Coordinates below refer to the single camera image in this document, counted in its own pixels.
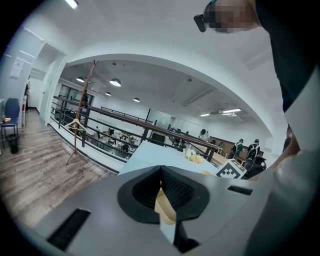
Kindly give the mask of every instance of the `wooden handrail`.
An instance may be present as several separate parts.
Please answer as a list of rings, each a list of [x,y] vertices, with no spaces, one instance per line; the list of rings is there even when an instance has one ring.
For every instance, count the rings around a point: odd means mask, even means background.
[[[57,97],[57,96],[54,96],[53,98],[57,99],[57,100],[61,100],[63,102],[70,103],[72,105],[78,105],[77,103],[75,103],[74,101],[69,100],[69,99],[65,99],[65,98],[61,98],[61,97]],[[172,137],[175,137],[177,139],[181,139],[181,140],[184,140],[184,141],[187,141],[187,142],[193,142],[193,143],[195,143],[197,145],[201,145],[201,146],[207,147],[209,149],[215,149],[217,147],[216,145],[210,144],[210,143],[205,142],[203,140],[200,140],[200,139],[197,139],[197,138],[193,138],[193,137],[190,137],[190,136],[185,136],[185,135],[182,135],[180,133],[172,132],[172,131],[169,131],[167,129],[160,128],[158,126],[154,126],[154,125],[149,124],[149,123],[145,123],[145,122],[141,122],[141,121],[138,121],[138,120],[134,120],[132,118],[129,118],[129,117],[126,117],[126,116],[122,116],[122,115],[116,114],[114,112],[105,111],[105,110],[102,110],[102,109],[94,107],[94,106],[88,106],[87,109],[91,110],[91,111],[94,111],[94,112],[97,112],[97,113],[100,113],[100,114],[103,114],[105,116],[114,118],[114,119],[118,119],[118,120],[127,122],[127,123],[135,125],[135,126],[140,126],[140,127],[143,127],[143,128],[146,128],[146,129],[149,129],[149,130],[152,130],[152,131],[156,131],[156,132],[159,132],[159,133],[162,133],[162,134],[165,134],[165,135],[169,135],[169,136],[172,136]]]

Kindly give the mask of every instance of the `white table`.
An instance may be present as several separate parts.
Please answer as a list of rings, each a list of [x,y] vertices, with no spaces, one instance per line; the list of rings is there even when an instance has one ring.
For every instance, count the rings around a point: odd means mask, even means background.
[[[213,175],[219,171],[204,158],[202,164],[195,163],[187,160],[183,153],[176,149],[143,141],[123,166],[119,175],[151,166],[174,166],[195,173],[207,171]]]

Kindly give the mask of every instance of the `chair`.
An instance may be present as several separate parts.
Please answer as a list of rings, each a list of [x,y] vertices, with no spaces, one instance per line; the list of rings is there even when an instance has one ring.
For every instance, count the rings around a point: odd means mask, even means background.
[[[13,127],[14,134],[18,134],[18,117],[20,112],[19,100],[17,98],[8,98],[4,107],[4,115],[6,118],[11,118],[10,121],[1,124],[2,145],[5,149],[6,127]]]

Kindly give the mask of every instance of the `trash can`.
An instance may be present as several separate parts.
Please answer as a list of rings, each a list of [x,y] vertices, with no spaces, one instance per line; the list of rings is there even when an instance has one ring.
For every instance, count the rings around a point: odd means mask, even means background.
[[[18,151],[19,151],[18,135],[17,134],[10,134],[9,136],[6,137],[6,140],[8,141],[11,154],[18,153]]]

